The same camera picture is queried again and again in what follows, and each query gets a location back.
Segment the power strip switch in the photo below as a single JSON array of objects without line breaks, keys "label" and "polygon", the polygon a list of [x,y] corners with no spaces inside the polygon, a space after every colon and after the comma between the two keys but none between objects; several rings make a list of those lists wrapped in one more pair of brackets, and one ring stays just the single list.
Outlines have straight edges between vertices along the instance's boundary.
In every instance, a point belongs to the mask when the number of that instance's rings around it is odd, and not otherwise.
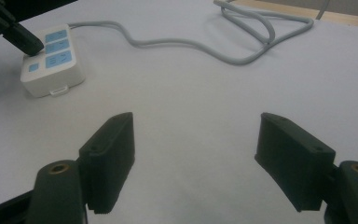
[{"label": "power strip switch", "polygon": [[29,93],[34,97],[59,96],[84,81],[67,24],[35,35],[45,47],[35,56],[24,55],[21,82]]}]

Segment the table surface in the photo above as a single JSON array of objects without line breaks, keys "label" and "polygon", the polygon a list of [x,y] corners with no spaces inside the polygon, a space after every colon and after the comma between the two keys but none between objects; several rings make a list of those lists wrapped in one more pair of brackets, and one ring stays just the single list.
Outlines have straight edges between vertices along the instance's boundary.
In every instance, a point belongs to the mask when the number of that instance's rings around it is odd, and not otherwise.
[{"label": "table surface", "polygon": [[[201,0],[80,0],[22,24],[98,20],[119,21],[136,39],[188,38],[233,57],[260,47]],[[272,22],[278,35],[299,25]],[[358,27],[316,21],[245,66],[191,48],[134,48],[107,28],[72,36],[86,80],[56,98],[23,88],[22,53],[0,37],[0,203],[131,111],[136,162],[114,210],[89,213],[90,223],[323,223],[323,211],[297,213],[255,162],[260,114],[291,119],[333,148],[336,164],[358,161]]]}]

